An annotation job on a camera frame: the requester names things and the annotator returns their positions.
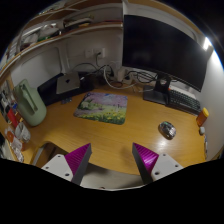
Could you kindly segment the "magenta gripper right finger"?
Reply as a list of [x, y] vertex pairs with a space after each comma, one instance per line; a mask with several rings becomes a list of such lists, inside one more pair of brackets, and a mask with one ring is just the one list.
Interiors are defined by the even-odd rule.
[[132, 145], [132, 154], [144, 184], [182, 169], [182, 166], [167, 153], [157, 154], [137, 143]]

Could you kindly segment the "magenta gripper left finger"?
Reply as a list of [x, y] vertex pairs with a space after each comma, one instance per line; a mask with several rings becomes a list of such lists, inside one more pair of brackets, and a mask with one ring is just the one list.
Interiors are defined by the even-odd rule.
[[91, 154], [91, 144], [88, 143], [67, 155], [55, 155], [42, 169], [79, 185], [87, 169]]

